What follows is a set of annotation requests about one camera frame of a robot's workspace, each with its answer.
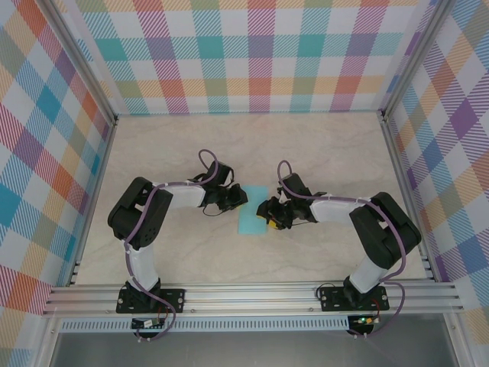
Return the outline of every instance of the perforated metal strip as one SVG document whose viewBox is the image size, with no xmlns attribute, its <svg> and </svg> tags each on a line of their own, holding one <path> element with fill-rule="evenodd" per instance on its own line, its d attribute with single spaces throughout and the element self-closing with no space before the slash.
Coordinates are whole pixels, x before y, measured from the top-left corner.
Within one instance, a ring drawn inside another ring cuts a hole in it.
<svg viewBox="0 0 489 367">
<path fill-rule="evenodd" d="M 347 316 L 180 317 L 172 332 L 347 330 Z M 128 318 L 66 318 L 60 333 L 133 333 Z"/>
</svg>

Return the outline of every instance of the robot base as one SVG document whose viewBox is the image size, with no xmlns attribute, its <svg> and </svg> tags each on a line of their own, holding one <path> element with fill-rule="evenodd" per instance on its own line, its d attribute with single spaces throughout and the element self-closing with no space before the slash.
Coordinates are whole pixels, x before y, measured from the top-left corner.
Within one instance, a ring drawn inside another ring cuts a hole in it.
<svg viewBox="0 0 489 367">
<path fill-rule="evenodd" d="M 185 302 L 184 289 L 161 289 L 160 281 L 150 290 L 150 293 L 164 299 L 175 308 L 176 313 L 183 312 Z M 162 313 L 167 312 L 164 304 L 147 296 L 126 281 L 124 287 L 119 291 L 116 313 Z"/>
<path fill-rule="evenodd" d="M 318 296 L 321 300 L 321 310 L 331 311 L 387 311 L 389 310 L 389 300 L 385 287 L 377 286 L 357 307 L 353 307 L 343 292 L 344 287 L 321 287 L 318 289 Z"/>
</svg>

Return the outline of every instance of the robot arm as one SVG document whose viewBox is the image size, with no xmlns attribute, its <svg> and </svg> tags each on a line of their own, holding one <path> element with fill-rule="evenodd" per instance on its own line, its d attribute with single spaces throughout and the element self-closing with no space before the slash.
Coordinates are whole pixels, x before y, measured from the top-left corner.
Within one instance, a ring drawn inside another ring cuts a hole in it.
<svg viewBox="0 0 489 367">
<path fill-rule="evenodd" d="M 188 182 L 205 180 L 211 177 L 214 170 L 213 162 L 206 174 L 200 174 Z M 213 203 L 217 204 L 222 212 L 233 210 L 248 201 L 246 193 L 238 183 L 230 186 L 233 181 L 233 170 L 219 162 L 214 179 L 202 186 L 168 186 L 155 193 L 147 208 L 143 224 L 129 242 L 132 271 L 146 291 L 159 288 L 160 279 L 154 269 L 153 241 L 160 232 L 167 211 L 183 207 L 203 208 Z M 129 185 L 108 216 L 108 225 L 113 229 L 117 239 L 124 241 L 129 237 L 141 217 L 142 207 L 146 205 L 149 193 L 157 185 L 158 183 L 152 183 L 143 177 L 134 179 Z M 129 283 L 136 288 L 132 279 Z"/>
<path fill-rule="evenodd" d="M 284 185 L 294 193 L 312 196 L 299 175 L 290 174 Z M 265 218 L 276 229 L 290 229 L 294 219 L 309 222 L 339 222 L 354 226 L 366 256 L 357 269 L 344 281 L 344 295 L 352 307 L 359 305 L 394 264 L 401 259 L 399 245 L 389 227 L 375 210 L 362 203 L 334 200 L 306 200 L 290 195 L 278 188 L 280 199 L 264 201 L 257 215 Z M 314 196 L 328 196 L 317 193 Z M 399 232 L 406 253 L 421 242 L 421 234 L 413 222 L 388 193 L 378 193 L 368 199 L 379 206 Z"/>
</svg>

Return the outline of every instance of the marble floor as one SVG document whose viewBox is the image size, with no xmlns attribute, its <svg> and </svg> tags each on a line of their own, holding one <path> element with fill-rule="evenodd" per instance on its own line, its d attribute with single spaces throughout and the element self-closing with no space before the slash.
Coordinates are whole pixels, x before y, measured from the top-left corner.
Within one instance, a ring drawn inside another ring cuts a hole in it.
<svg viewBox="0 0 489 367">
<path fill-rule="evenodd" d="M 233 167 L 237 182 L 267 186 L 270 195 L 276 193 L 277 164 L 288 159 L 313 193 L 357 197 L 387 191 L 402 203 L 373 112 L 124 117 L 77 284 L 126 280 L 122 246 L 107 225 L 110 210 L 137 176 L 168 182 L 204 172 L 201 148 Z M 342 280 L 364 257 L 353 227 L 322 223 L 239 235 L 238 209 L 214 218 L 200 209 L 171 210 L 155 245 L 164 283 Z M 419 252 L 412 251 L 400 278 L 424 277 Z"/>
</svg>

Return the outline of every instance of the teal cloth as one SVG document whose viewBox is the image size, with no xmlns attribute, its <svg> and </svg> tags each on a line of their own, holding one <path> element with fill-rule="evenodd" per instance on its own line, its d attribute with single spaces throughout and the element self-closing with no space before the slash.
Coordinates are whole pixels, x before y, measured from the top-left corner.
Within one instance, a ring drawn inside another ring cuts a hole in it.
<svg viewBox="0 0 489 367">
<path fill-rule="evenodd" d="M 257 217 L 258 206 L 268 199 L 268 187 L 243 186 L 248 202 L 239 210 L 238 234 L 263 235 L 267 233 L 267 221 Z"/>
</svg>

